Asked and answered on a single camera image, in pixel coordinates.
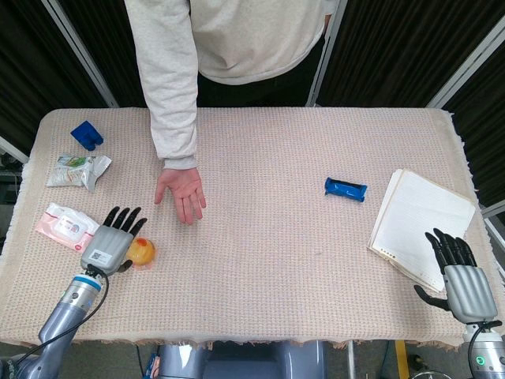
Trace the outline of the person's bare right hand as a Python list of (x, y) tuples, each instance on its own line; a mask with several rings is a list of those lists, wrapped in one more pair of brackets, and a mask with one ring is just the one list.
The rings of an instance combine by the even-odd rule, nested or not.
[(154, 202), (160, 205), (169, 190), (179, 221), (193, 225), (201, 220), (207, 207), (202, 181), (196, 168), (186, 170), (162, 169), (156, 184)]

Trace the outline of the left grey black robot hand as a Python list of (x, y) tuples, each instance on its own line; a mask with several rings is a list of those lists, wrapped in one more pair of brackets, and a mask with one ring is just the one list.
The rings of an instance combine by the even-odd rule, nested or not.
[(133, 266), (126, 257), (129, 247), (147, 218), (137, 219), (141, 207), (120, 209), (115, 206), (94, 233), (83, 252), (80, 264), (89, 276), (112, 276)]

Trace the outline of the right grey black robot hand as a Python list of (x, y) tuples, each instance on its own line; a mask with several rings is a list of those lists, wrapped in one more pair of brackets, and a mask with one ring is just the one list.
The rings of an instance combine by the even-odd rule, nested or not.
[(494, 321), (498, 310), (490, 284), (467, 242), (437, 228), (426, 232), (425, 237), (439, 265), (447, 297), (432, 297), (416, 284), (413, 288), (419, 298), (430, 306), (452, 313), (466, 325)]

